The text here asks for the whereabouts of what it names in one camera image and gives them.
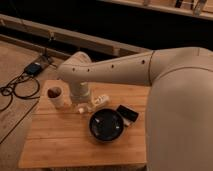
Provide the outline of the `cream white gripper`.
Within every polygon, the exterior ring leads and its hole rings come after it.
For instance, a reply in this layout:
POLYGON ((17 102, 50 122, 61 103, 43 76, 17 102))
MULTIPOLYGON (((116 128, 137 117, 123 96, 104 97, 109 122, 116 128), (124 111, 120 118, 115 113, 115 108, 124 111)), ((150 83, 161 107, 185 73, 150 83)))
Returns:
MULTIPOLYGON (((94 109, 107 105, 110 101, 109 96, 106 94, 94 98, 88 82, 71 83, 69 89, 71 102, 75 105, 83 104, 87 106, 89 113, 92 113, 94 109)), ((78 112, 80 114, 85 113, 85 108, 78 106, 78 112)))

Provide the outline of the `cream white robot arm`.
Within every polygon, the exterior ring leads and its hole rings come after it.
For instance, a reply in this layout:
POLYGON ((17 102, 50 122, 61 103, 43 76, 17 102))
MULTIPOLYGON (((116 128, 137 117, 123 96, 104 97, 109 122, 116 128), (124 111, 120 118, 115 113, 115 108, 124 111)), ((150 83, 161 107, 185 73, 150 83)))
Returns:
POLYGON ((172 48, 100 62, 77 52, 58 75, 76 103, 90 99, 90 82, 148 86, 147 171, 213 171, 213 51, 172 48))

